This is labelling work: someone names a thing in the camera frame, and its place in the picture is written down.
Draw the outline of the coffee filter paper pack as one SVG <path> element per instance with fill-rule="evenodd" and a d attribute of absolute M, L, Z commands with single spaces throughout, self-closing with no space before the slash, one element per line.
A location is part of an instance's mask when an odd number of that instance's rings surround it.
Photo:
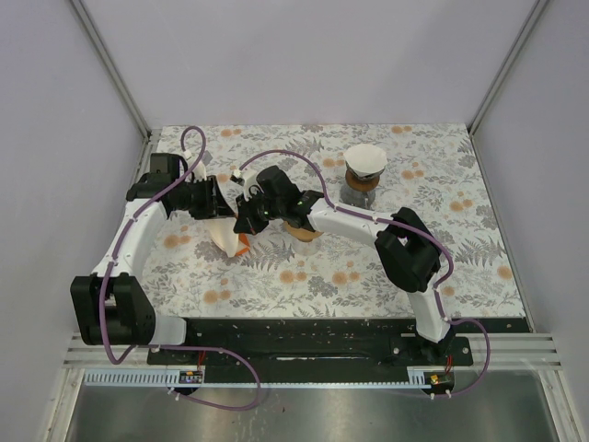
<path fill-rule="evenodd" d="M 234 232 L 236 221 L 237 212 L 233 207 L 229 207 L 228 215 L 205 222 L 211 240 L 228 258 L 244 255 L 250 250 L 248 237 L 243 233 Z"/>

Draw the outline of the white paper coffee filter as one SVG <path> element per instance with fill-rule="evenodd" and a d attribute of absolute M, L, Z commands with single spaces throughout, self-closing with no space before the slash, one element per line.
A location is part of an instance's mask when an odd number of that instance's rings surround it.
<path fill-rule="evenodd" d="M 384 149 L 376 145 L 359 144 L 349 147 L 343 154 L 346 163 L 353 167 L 361 167 L 368 170 L 375 166 L 376 169 L 385 168 L 387 165 L 387 154 Z"/>

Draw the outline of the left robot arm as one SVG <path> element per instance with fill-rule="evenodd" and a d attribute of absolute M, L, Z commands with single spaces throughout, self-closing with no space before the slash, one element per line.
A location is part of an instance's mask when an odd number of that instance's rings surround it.
<path fill-rule="evenodd" d="M 150 169 L 127 191 L 115 239 L 88 276 L 70 287 L 82 340 L 87 345 L 167 345 L 177 362 L 200 352 L 187 321 L 156 313 L 141 277 L 156 236 L 170 216 L 186 212 L 196 220 L 227 219 L 234 212 L 206 164 L 188 164 L 183 155 L 155 153 Z"/>

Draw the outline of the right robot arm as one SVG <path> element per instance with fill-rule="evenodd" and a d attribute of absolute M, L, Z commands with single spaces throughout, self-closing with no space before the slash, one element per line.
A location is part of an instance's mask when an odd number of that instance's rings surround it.
<path fill-rule="evenodd" d="M 386 217 L 330 203 L 324 192 L 299 190 L 276 166 L 260 172 L 236 169 L 231 181 L 243 189 L 236 198 L 236 233 L 257 235 L 280 219 L 302 241 L 329 233 L 373 247 L 389 281 L 408 294 L 421 336 L 421 358 L 437 365 L 451 355 L 452 344 L 446 337 L 450 324 L 433 292 L 433 279 L 441 269 L 441 248 L 415 212 L 403 207 Z"/>

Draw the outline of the floral table mat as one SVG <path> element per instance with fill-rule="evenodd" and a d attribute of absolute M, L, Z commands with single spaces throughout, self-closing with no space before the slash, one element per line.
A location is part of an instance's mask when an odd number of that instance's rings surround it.
<path fill-rule="evenodd" d="M 466 127 L 437 124 L 304 124 L 206 126 L 200 133 L 167 126 L 160 152 L 208 150 L 209 173 L 233 202 L 230 181 L 241 165 L 283 169 L 302 190 L 340 198 L 345 150 L 367 143 L 383 148 L 387 165 L 374 209 L 406 206 L 448 249 L 439 292 L 455 317 L 521 318 L 525 314 L 491 201 Z M 144 267 L 142 287 L 156 312 L 183 317 L 389 317 L 412 314 L 376 252 L 336 235 L 319 238 L 303 256 L 274 221 L 250 239 L 250 250 L 228 258 L 203 223 L 174 213 L 160 229 Z"/>

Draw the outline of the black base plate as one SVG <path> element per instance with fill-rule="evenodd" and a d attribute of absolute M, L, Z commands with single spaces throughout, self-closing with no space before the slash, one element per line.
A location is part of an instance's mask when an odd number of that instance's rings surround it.
<path fill-rule="evenodd" d="M 400 380 L 405 368 L 470 367 L 467 336 L 528 333 L 524 319 L 482 319 L 453 327 L 440 343 L 417 335 L 412 319 L 190 319 L 186 346 L 206 352 L 160 350 L 150 366 L 202 365 L 209 383 L 250 382 L 248 360 L 263 383 L 372 383 Z"/>

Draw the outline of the left aluminium frame post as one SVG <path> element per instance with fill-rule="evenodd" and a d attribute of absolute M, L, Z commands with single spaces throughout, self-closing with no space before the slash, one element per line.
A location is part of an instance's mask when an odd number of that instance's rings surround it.
<path fill-rule="evenodd" d="M 86 35 L 100 64 L 104 68 L 111 85 L 114 87 L 117 96 L 121 100 L 123 107 L 133 121 L 134 127 L 144 140 L 148 140 L 151 135 L 151 128 L 134 100 L 120 70 L 115 64 L 108 46 L 100 34 L 98 25 L 91 16 L 86 2 L 82 0 L 68 0 L 67 4 L 71 7 L 81 30 Z"/>

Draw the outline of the aluminium frame post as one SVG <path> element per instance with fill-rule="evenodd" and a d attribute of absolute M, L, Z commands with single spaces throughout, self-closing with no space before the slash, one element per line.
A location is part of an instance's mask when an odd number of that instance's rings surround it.
<path fill-rule="evenodd" d="M 100 34 L 98 25 L 91 16 L 86 2 L 82 0 L 68 0 L 67 4 L 71 7 L 81 30 L 86 35 L 100 64 L 104 68 L 111 85 L 114 87 L 117 96 L 121 100 L 123 107 L 133 121 L 134 127 L 144 140 L 148 140 L 151 135 L 151 128 L 134 100 L 120 70 L 115 64 L 108 46 Z"/>
<path fill-rule="evenodd" d="M 520 57 L 523 55 L 525 47 L 531 40 L 537 26 L 545 16 L 552 1 L 536 0 L 530 11 L 527 13 L 523 24 L 518 30 L 509 50 L 502 59 L 498 71 L 494 75 L 489 87 L 487 88 L 483 99 L 474 116 L 467 125 L 468 134 L 473 137 L 482 125 L 486 115 L 490 111 L 496 99 L 501 95 L 502 89 L 508 80 L 510 74 L 515 69 Z"/>

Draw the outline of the aluminium front rail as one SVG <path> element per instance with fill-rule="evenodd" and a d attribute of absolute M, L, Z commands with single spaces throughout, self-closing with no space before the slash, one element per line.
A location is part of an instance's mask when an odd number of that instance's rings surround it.
<path fill-rule="evenodd" d="M 485 340 L 481 334 L 462 333 L 457 337 L 468 339 L 470 354 L 475 366 L 482 366 L 485 359 Z M 525 368 L 531 370 L 561 370 L 560 355 L 551 335 L 545 333 L 491 333 L 491 361 L 489 369 L 506 370 Z M 135 349 L 123 361 L 123 366 L 147 366 L 149 350 Z M 99 346 L 87 346 L 79 333 L 69 343 L 63 365 L 66 367 L 111 366 L 105 351 Z"/>

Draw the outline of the right aluminium frame post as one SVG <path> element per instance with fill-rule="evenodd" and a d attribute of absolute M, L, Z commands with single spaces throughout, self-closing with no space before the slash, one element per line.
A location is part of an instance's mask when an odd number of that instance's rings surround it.
<path fill-rule="evenodd" d="M 489 87 L 487 88 L 483 99 L 474 116 L 467 125 L 468 134 L 473 137 L 482 125 L 486 115 L 490 111 L 496 99 L 501 95 L 502 89 L 508 80 L 510 74 L 515 69 L 520 57 L 523 55 L 525 47 L 531 40 L 537 26 L 545 16 L 552 1 L 536 0 L 530 11 L 527 13 L 523 24 L 518 30 L 509 50 L 502 59 L 498 71 L 494 75 Z"/>

